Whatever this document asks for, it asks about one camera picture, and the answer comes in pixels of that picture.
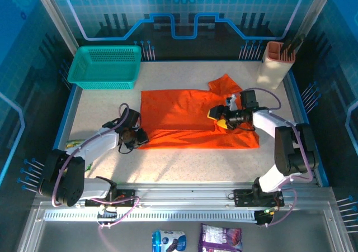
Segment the orange t-shirt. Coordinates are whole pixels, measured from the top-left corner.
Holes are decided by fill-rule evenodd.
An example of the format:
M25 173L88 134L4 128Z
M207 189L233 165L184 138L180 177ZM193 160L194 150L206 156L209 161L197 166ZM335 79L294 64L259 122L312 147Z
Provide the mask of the orange t-shirt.
M141 127L149 143L141 149L256 149L259 135L245 123L233 131L208 118L212 107L242 91L227 74L209 89L164 89L141 92Z

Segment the beige utensil holder orange rim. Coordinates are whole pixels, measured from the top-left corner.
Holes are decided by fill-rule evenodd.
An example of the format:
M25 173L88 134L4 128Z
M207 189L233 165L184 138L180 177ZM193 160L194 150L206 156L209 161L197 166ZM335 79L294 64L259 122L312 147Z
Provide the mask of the beige utensil holder orange rim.
M296 59L296 52L281 51L283 43L269 41L263 53L257 72L257 84L266 89L276 89L291 69Z

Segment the green snack packet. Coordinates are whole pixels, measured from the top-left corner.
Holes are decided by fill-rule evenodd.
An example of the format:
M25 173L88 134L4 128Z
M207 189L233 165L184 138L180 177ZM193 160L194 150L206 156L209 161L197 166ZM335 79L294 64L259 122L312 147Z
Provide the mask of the green snack packet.
M68 141L66 142L65 148L66 148L66 149L73 148L73 147L75 147L75 146L77 146L77 145L80 145L80 144L81 144L82 142L84 142L84 141L85 141L85 139L68 140ZM85 172L90 171L90 170L91 170L91 167L92 167L92 163L91 163L89 166L87 166L84 171L85 171Z

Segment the teal plastic basket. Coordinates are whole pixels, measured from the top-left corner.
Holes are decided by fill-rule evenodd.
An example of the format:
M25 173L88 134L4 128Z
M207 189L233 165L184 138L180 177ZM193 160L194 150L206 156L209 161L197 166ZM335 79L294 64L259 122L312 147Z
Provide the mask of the teal plastic basket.
M67 80L82 89L133 89L141 53L136 45L82 46L74 56Z

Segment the black utensils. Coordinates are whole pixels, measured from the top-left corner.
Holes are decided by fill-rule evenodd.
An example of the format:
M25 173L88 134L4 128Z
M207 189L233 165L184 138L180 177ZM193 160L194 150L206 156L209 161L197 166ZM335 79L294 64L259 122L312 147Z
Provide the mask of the black utensils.
M279 52L279 56L281 60L285 60L284 56L290 59L291 55L295 51L297 47L305 40L306 35L300 34L299 36L286 40Z

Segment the blue white snack package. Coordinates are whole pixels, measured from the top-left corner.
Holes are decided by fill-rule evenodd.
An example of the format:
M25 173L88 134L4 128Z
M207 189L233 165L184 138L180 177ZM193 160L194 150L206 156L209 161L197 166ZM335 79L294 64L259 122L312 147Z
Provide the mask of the blue white snack package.
M155 230L152 233L152 252L184 252L186 247L183 231Z

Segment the purple snack bag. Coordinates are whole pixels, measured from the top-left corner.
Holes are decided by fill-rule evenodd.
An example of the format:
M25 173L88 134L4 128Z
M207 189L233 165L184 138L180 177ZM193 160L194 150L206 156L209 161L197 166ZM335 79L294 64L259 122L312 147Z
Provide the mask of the purple snack bag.
M201 224L197 252L243 252L241 228Z

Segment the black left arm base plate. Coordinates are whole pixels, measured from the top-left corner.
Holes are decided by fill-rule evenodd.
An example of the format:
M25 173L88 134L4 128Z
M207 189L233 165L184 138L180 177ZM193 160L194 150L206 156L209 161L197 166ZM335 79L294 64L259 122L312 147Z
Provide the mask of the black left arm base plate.
M135 190L133 189L114 189L105 198L86 199L85 207L133 207L135 203Z

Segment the aluminium frame rail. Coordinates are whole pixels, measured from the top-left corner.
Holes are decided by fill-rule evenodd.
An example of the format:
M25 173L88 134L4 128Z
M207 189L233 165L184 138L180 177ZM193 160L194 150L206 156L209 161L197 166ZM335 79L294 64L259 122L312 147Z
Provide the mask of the aluminium frame rail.
M135 195L146 205L157 202L161 206L169 207L178 201L182 206L199 205L204 201L205 206L221 206L225 201L234 202L236 189L250 189L254 183L116 183L117 189L133 189ZM311 183L297 183L285 185L281 191L284 202L292 202L304 206L325 205L336 203L332 188L317 187Z

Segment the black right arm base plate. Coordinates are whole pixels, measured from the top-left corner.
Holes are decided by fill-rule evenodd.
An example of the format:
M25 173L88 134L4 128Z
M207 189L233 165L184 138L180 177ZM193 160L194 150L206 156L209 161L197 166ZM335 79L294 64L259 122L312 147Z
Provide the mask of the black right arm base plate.
M234 203L236 207L284 207L282 192L254 192L250 189L236 189Z

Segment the aluminium frame post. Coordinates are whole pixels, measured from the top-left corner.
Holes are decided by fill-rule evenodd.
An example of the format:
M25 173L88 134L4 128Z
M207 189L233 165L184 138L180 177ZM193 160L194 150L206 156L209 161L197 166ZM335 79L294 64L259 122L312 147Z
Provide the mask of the aluminium frame post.
M54 23L55 27L60 33L69 51L73 56L75 56L79 48L79 45L72 31L70 30L70 27L67 24L64 16L62 15L57 3L55 2L55 0L40 0L40 1L45 7L48 15L50 16L52 22Z
M306 12L306 15L294 37L294 40L299 38L302 34L307 36L309 34L309 31L313 27L313 25L316 23L318 16L320 15L323 7L327 3L328 0L313 0L311 3L308 11Z

